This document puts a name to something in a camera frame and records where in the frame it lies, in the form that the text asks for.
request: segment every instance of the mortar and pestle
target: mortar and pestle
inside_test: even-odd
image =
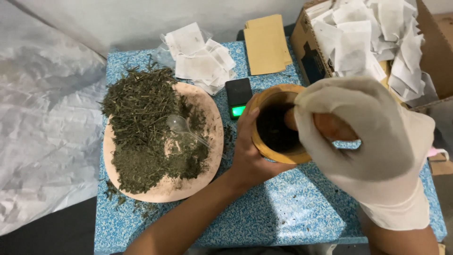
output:
[[[311,160],[299,141],[294,119],[294,99],[305,88],[279,84],[263,90],[252,102],[251,111],[260,108],[252,127],[252,140],[260,153],[277,162],[300,164]],[[314,113],[319,132],[330,141],[354,141],[358,137],[346,122],[331,113]]]

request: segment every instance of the plastic sheet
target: plastic sheet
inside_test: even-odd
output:
[[[0,235],[96,195],[103,58],[0,0]]]

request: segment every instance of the wooden pestle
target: wooden pestle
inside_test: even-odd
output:
[[[297,131],[294,108],[285,113],[284,122],[289,129]],[[313,113],[313,122],[321,135],[332,141],[355,141],[359,139],[352,127],[335,114]]]

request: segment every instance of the cardboard box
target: cardboard box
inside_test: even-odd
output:
[[[306,84],[332,77],[333,68],[328,65],[322,51],[319,50],[311,21],[305,12],[307,8],[325,1],[327,0],[315,0],[304,4],[289,38]],[[440,100],[411,109],[414,111],[453,99],[453,49],[424,3],[417,0],[417,5],[419,9],[417,21],[426,40],[421,47],[423,56],[420,67],[430,74]]]

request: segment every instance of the hand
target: hand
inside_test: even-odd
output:
[[[320,80],[295,99],[299,139],[319,169],[358,200],[386,229],[422,229],[429,205],[419,179],[434,139],[434,121],[398,105],[368,77]],[[338,150],[314,126],[313,113],[333,113],[361,139],[357,150]]]
[[[252,125],[260,111],[256,108],[249,113],[249,109],[257,95],[253,95],[237,121],[233,165],[228,170],[231,181],[236,187],[246,190],[296,167],[294,164],[269,162],[261,156],[258,149],[254,146],[252,142]]]

